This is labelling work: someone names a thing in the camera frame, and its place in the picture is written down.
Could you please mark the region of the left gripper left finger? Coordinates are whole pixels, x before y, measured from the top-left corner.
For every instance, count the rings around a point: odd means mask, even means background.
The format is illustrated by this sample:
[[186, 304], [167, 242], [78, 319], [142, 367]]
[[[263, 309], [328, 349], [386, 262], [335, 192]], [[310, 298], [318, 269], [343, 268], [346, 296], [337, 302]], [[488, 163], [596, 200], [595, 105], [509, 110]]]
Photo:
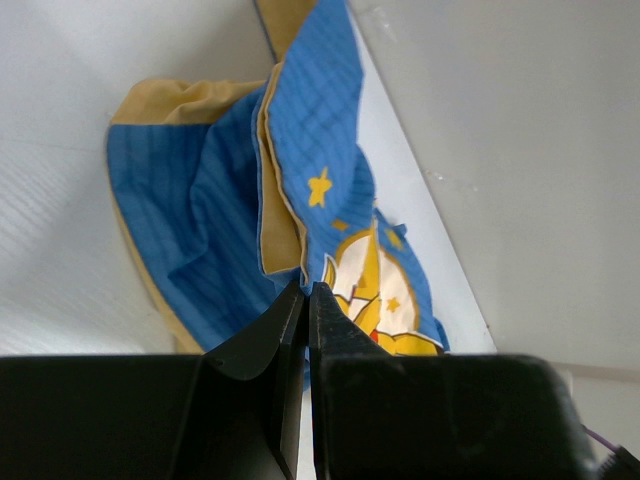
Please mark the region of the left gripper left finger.
[[305, 297], [288, 285], [202, 355], [1, 362], [5, 479], [292, 479]]

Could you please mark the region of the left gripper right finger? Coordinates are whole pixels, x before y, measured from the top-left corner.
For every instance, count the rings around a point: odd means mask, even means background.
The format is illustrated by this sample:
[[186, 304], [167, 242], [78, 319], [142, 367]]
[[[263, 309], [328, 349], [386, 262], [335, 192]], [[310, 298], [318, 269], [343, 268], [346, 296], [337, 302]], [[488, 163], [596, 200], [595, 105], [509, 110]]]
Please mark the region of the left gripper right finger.
[[321, 479], [593, 479], [569, 392], [523, 355], [394, 356], [339, 308], [309, 302], [314, 464]]

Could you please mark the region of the blue Pikachu cloth placemat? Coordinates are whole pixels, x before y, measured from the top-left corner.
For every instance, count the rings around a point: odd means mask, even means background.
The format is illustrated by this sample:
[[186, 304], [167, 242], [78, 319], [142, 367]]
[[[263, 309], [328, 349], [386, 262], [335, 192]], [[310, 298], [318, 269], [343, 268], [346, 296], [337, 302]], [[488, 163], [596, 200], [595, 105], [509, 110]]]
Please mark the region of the blue Pikachu cloth placemat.
[[358, 145], [363, 71], [342, 1], [260, 1], [264, 81], [149, 79], [107, 134], [128, 247], [181, 353], [216, 348], [290, 282], [327, 284], [394, 355], [450, 345], [406, 230]]

